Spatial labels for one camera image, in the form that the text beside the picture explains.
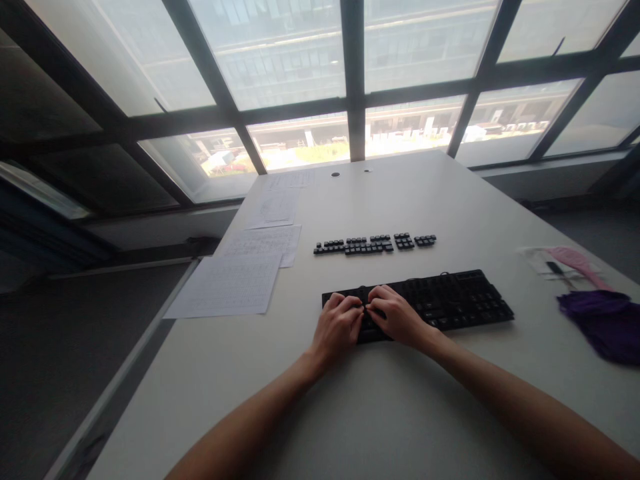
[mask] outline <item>purple cloth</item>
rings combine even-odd
[[[605,290],[571,292],[558,302],[602,358],[640,365],[640,305]]]

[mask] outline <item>white desk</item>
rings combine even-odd
[[[331,178],[334,171],[339,178]],[[302,234],[266,315],[177,321],[89,478],[160,479],[212,425],[278,376],[311,341],[321,294],[482,269],[514,322],[448,332],[548,392],[640,456],[640,371],[600,359],[557,310],[517,247],[575,243],[440,152],[320,167],[302,191]],[[229,232],[256,203],[260,177]],[[430,249],[313,256],[316,242],[434,233]],[[593,257],[607,281],[640,287]],[[292,412],[256,478],[541,478],[546,471],[438,365],[390,342],[359,346]]]

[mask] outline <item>glass window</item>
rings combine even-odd
[[[177,205],[119,145],[52,153],[33,159],[111,213]]]
[[[365,90],[474,75],[497,0],[365,0]]]
[[[345,96],[339,0],[190,0],[240,110]]]
[[[267,170],[349,161],[347,113],[250,125]]]
[[[80,219],[89,215],[89,211],[80,204],[11,161],[0,161],[0,177],[68,219]]]
[[[640,121],[640,71],[608,75],[575,114],[547,155],[618,145]]]
[[[416,150],[447,150],[465,96],[366,110],[366,157]]]
[[[23,143],[100,127],[0,30],[0,139]]]
[[[623,57],[632,57],[634,55],[640,55],[640,34],[635,36],[633,41],[622,54]]]
[[[498,62],[594,48],[625,0],[524,0]]]
[[[455,159],[473,167],[528,158],[579,83],[482,92]]]
[[[235,129],[144,140],[140,146],[196,203],[242,197],[257,176]]]
[[[26,0],[129,116],[214,104],[162,0]]]

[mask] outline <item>hand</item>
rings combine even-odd
[[[355,345],[364,316],[364,307],[357,297],[332,294],[325,303],[313,342],[307,351],[322,371],[329,368],[344,352]]]
[[[426,324],[410,304],[388,285],[369,292],[367,309],[374,322],[392,339],[432,356],[438,346],[450,341],[440,330]],[[374,310],[382,310],[386,319]]]

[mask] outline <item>window frame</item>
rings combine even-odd
[[[235,128],[256,172],[259,175],[267,175],[267,170],[247,129],[248,125],[346,111],[351,161],[363,161],[365,160],[366,108],[466,95],[447,149],[447,154],[455,158],[482,92],[560,80],[583,79],[529,157],[507,163],[478,165],[471,167],[470,170],[528,165],[610,151],[627,151],[632,148],[634,151],[639,150],[638,146],[634,147],[631,143],[638,136],[640,127],[613,148],[553,157],[545,156],[547,150],[604,77],[612,73],[640,70],[640,55],[621,57],[636,35],[640,33],[640,23],[636,21],[640,17],[638,0],[627,2],[610,28],[603,34],[598,45],[591,51],[498,63],[500,52],[521,4],[521,0],[503,0],[496,10],[489,36],[472,78],[374,91],[368,94],[365,94],[364,82],[364,0],[341,0],[346,96],[246,111],[238,110],[188,0],[163,0],[163,4],[216,105],[128,117],[57,40],[24,0],[0,0],[0,28],[103,129],[100,132],[46,141],[0,143],[0,159],[14,160],[52,187],[90,208],[93,219],[89,217],[89,220],[78,220],[80,222],[94,221],[96,218],[130,217],[237,205],[242,202],[242,197],[208,203],[192,202],[138,145],[137,142],[141,140]],[[120,145],[176,200],[178,205],[132,214],[110,215],[92,202],[86,202],[82,194],[74,188],[56,181],[50,175],[44,175],[31,160],[34,155],[112,143]]]

